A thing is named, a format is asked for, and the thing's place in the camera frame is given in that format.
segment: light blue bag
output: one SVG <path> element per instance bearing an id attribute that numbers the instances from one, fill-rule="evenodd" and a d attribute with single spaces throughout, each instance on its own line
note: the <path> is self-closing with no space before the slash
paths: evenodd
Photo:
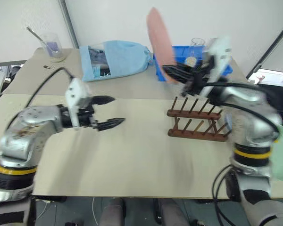
<path id="1" fill-rule="evenodd" d="M 110 75 L 100 76 L 97 65 L 91 64 L 88 46 L 80 47 L 83 81 L 112 79 L 143 72 L 152 63 L 147 47 L 129 41 L 106 41 L 104 51 L 110 69 Z"/>

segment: white wall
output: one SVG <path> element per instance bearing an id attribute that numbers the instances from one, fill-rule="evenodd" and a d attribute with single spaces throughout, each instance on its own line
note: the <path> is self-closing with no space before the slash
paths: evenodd
<path id="1" fill-rule="evenodd" d="M 130 40 L 150 46 L 146 15 L 161 12 L 172 43 L 229 35 L 245 75 L 283 29 L 283 0 L 67 0 L 80 45 Z"/>
<path id="2" fill-rule="evenodd" d="M 57 33 L 62 47 L 72 48 L 57 0 L 0 0 L 0 62 L 27 60 L 41 47 L 26 26 Z"/>
<path id="3" fill-rule="evenodd" d="M 262 68 L 283 72 L 283 38 L 263 62 Z"/>

